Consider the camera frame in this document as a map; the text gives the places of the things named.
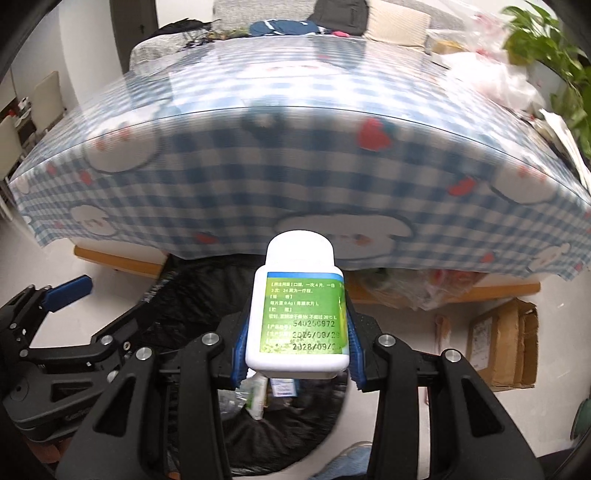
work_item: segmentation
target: tile floor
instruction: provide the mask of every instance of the tile floor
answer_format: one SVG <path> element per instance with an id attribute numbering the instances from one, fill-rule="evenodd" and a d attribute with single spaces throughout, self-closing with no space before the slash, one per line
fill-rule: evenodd
<path id="1" fill-rule="evenodd" d="M 82 274 L 94 280 L 89 297 L 52 314 L 34 340 L 36 346 L 87 343 L 91 334 L 130 308 L 151 285 L 137 277 L 77 259 L 68 240 L 41 249 L 20 221 L 0 221 L 0 304 L 29 284 L 58 285 Z M 544 280 L 542 292 L 530 300 L 540 315 L 540 365 L 536 388 L 499 393 L 499 398 L 529 441 L 536 455 L 568 447 L 570 426 L 579 403 L 591 386 L 591 272 L 567 283 L 557 277 Z M 453 321 L 452 346 L 466 347 L 467 321 L 481 312 L 481 304 L 443 309 Z M 399 336 L 415 349 L 432 351 L 432 313 L 399 312 L 382 306 L 364 306 L 383 329 Z M 349 388 L 341 418 L 333 434 L 308 458 L 266 477 L 272 480 L 304 480 L 342 449 L 360 440 L 371 440 L 377 394 Z M 425 442 L 421 449 L 421 474 L 426 476 Z"/>

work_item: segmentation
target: green label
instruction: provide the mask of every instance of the green label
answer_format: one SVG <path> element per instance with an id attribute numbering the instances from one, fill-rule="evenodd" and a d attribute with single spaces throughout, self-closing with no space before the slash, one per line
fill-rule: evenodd
<path id="1" fill-rule="evenodd" d="M 345 285 L 341 276 L 268 274 L 262 353 L 343 353 L 347 344 Z"/>

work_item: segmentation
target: beige chair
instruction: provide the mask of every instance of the beige chair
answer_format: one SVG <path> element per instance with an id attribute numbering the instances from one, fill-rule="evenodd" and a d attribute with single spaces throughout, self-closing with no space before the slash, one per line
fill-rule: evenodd
<path id="1" fill-rule="evenodd" d="M 64 115 L 64 102 L 60 92 L 60 74 L 51 72 L 33 90 L 31 118 L 37 127 L 37 135 L 43 135 Z"/>
<path id="2" fill-rule="evenodd" d="M 21 141 L 12 117 L 8 116 L 0 123 L 0 190 L 14 204 L 12 192 L 8 188 L 7 175 L 22 157 Z M 0 195 L 0 213 L 12 221 L 12 213 Z"/>

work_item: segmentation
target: cardboard box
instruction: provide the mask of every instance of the cardboard box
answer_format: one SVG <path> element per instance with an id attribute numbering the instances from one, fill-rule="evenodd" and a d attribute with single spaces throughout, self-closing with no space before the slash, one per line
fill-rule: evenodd
<path id="1" fill-rule="evenodd" d="M 534 386 L 538 327 L 535 305 L 519 299 L 470 322 L 466 357 L 493 391 Z"/>

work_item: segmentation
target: bottle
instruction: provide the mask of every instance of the bottle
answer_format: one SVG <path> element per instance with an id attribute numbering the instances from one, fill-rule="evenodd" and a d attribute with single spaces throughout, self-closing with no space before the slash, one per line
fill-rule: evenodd
<path id="1" fill-rule="evenodd" d="M 333 378 L 349 365 L 345 281 L 330 242 L 277 235 L 255 274 L 246 364 L 269 378 Z"/>

